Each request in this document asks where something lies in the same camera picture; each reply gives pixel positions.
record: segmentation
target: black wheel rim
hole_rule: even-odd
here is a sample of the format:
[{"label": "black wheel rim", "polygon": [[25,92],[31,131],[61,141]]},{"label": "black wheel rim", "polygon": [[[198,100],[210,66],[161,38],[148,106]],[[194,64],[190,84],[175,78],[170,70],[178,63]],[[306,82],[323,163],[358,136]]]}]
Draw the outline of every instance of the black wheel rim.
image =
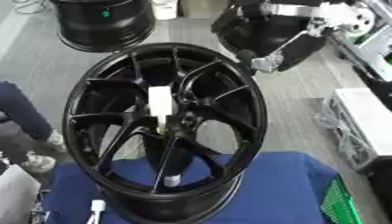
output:
[{"label": "black wheel rim", "polygon": [[[177,111],[164,134],[158,134],[157,120],[148,114],[147,88],[165,85],[171,86]],[[216,159],[216,151],[195,140],[197,129],[208,120],[230,125],[239,141],[225,164]],[[103,135],[113,124],[121,128],[99,156]],[[133,47],[91,68],[70,94],[63,128],[69,152],[122,217],[142,223],[197,223],[233,197],[243,170],[261,147],[266,126],[264,100],[247,68],[203,47],[170,43]],[[143,137],[156,170],[153,185],[124,179],[112,170],[113,156],[136,135]],[[193,158],[206,163],[207,177],[188,185],[164,185],[163,177],[183,173]]]}]

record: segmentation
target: green basket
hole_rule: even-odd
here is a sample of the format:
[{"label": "green basket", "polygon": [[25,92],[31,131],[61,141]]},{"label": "green basket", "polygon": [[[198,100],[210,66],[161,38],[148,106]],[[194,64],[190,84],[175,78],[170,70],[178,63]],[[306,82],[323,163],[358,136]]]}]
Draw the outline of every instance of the green basket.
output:
[{"label": "green basket", "polygon": [[336,224],[362,223],[355,209],[353,198],[340,176],[333,180],[327,190],[321,210]]}]

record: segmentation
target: sneaker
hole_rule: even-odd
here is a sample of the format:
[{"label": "sneaker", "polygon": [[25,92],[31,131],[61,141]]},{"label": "sneaker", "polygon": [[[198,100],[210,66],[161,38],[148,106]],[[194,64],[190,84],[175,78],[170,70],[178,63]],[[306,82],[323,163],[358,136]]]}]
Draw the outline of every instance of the sneaker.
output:
[{"label": "sneaker", "polygon": [[39,156],[30,151],[27,153],[27,161],[21,166],[28,172],[46,173],[49,172],[56,165],[56,159],[52,157]]},{"label": "sneaker", "polygon": [[46,140],[59,153],[67,153],[67,147],[64,144],[64,137],[56,129],[52,130],[51,135]]}]

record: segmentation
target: rim lip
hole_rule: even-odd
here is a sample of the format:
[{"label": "rim lip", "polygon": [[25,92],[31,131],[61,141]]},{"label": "rim lip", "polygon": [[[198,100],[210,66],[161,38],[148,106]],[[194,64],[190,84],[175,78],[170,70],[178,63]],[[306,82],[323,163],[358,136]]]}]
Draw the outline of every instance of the rim lip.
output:
[{"label": "rim lip", "polygon": [[57,36],[59,37],[59,40],[66,46],[69,46],[75,50],[78,51],[83,51],[87,53],[111,53],[111,52],[117,52],[121,51],[124,48],[134,46],[137,44],[142,43],[145,41],[154,31],[154,27],[156,24],[154,15],[152,15],[152,9],[146,9],[142,12],[140,12],[135,18],[139,17],[146,17],[150,20],[150,25],[145,29],[145,31],[140,31],[138,35],[130,38],[129,40],[122,42],[121,44],[118,45],[111,45],[111,46],[90,46],[90,45],[82,45],[79,43],[75,43],[67,38],[64,37],[64,35],[61,32],[61,28],[58,29],[57,31]]},{"label": "rim lip", "polygon": [[[85,80],[87,78],[92,78],[94,75],[96,76],[100,72],[104,71],[106,68],[113,66],[115,63],[117,63],[124,55],[127,55],[129,53],[137,53],[137,52],[143,52],[143,49],[149,49],[149,48],[157,48],[157,49],[162,49],[162,48],[174,48],[174,47],[183,47],[183,48],[191,48],[203,53],[208,53],[209,55],[214,55],[217,58],[219,58],[222,63],[224,63],[226,66],[234,67],[236,71],[238,71],[243,79],[247,80],[247,84],[250,85],[251,89],[256,90],[252,91],[253,94],[255,94],[255,98],[258,100],[256,102],[256,105],[258,109],[260,109],[260,117],[259,123],[260,127],[257,127],[257,131],[255,132],[256,140],[255,143],[250,143],[247,147],[248,156],[246,157],[248,160],[246,161],[241,161],[242,163],[246,164],[244,165],[242,169],[239,169],[237,171],[232,171],[232,175],[226,176],[225,178],[219,178],[214,180],[212,183],[209,183],[207,185],[202,185],[196,189],[192,189],[189,191],[185,192],[173,192],[173,193],[160,193],[160,194],[151,194],[149,192],[142,192],[138,191],[135,189],[129,189],[125,185],[121,185],[115,181],[109,180],[105,177],[103,177],[101,174],[98,174],[92,167],[88,164],[84,156],[82,155],[82,147],[80,147],[77,144],[77,137],[74,132],[74,126],[71,122],[70,115],[74,111],[74,108],[76,107],[76,102],[81,98],[82,94],[84,93],[86,89],[86,82]],[[219,52],[216,52],[214,50],[207,49],[205,47],[201,46],[196,46],[196,45],[188,45],[188,44],[183,44],[183,43],[156,43],[156,44],[146,44],[146,45],[138,45],[138,46],[133,46],[131,48],[128,48],[122,52],[113,54],[106,59],[102,60],[92,68],[90,68],[77,82],[73,90],[71,91],[71,94],[68,97],[68,100],[66,102],[66,107],[64,110],[64,115],[63,115],[63,133],[65,137],[65,143],[68,148],[69,153],[73,156],[75,162],[82,168],[82,170],[90,177],[92,178],[97,184],[99,184],[102,187],[108,188],[109,190],[123,193],[127,196],[130,196],[135,199],[140,199],[140,200],[177,200],[178,198],[184,198],[184,197],[194,197],[196,195],[204,195],[204,194],[209,194],[209,193],[214,193],[214,190],[219,188],[220,186],[226,184],[228,181],[238,177],[245,169],[246,166],[248,166],[252,160],[255,158],[257,155],[258,151],[260,150],[260,147],[263,143],[263,139],[265,137],[266,131],[267,131],[267,111],[266,111],[266,105],[265,101],[263,99],[263,96],[259,90],[259,87],[255,84],[253,79],[251,78],[251,74],[249,73],[249,70],[242,66],[241,64],[235,63],[228,57],[220,54]]]},{"label": "rim lip", "polygon": [[121,207],[120,204],[113,205],[114,201],[108,196],[107,192],[104,192],[101,189],[101,193],[103,194],[103,196],[105,198],[108,199],[108,203],[110,205],[112,205],[112,207],[118,212],[118,214],[120,214],[125,219],[131,220],[135,223],[143,223],[143,224],[189,224],[189,223],[192,223],[192,224],[198,224],[198,223],[202,223],[203,221],[206,221],[206,220],[212,218],[213,216],[218,214],[223,208],[225,208],[228,203],[230,203],[230,201],[233,199],[233,197],[236,195],[236,193],[238,192],[238,190],[241,187],[241,184],[243,181],[243,173],[240,173],[240,175],[238,175],[232,181],[233,181],[233,184],[231,185],[229,191],[226,192],[225,197],[222,197],[221,201],[219,201],[219,203],[217,203],[216,205],[214,205],[211,208],[208,208],[206,211],[204,211],[204,213],[198,213],[198,214],[196,214],[186,220],[176,220],[176,221],[166,221],[166,222],[147,220],[143,217],[138,216],[135,213],[130,213],[126,209],[123,209],[123,207]]}]

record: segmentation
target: table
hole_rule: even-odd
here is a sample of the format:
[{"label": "table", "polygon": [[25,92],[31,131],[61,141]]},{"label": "table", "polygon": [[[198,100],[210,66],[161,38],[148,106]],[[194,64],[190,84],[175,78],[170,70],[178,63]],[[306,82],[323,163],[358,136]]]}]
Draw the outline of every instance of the table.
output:
[{"label": "table", "polygon": [[[220,155],[219,160],[229,157]],[[115,161],[114,167],[117,173],[137,182],[148,183],[154,175],[143,158]],[[195,160],[183,180],[198,179],[206,172],[207,167]],[[260,153],[246,170],[238,193],[205,223],[326,223],[319,206],[336,175],[334,169],[303,153]],[[94,183],[77,165],[60,165],[53,175],[52,192],[43,203],[46,211],[52,211],[46,224],[84,224],[90,216],[91,200],[101,198]],[[101,219],[101,224],[126,223],[110,209]]]}]

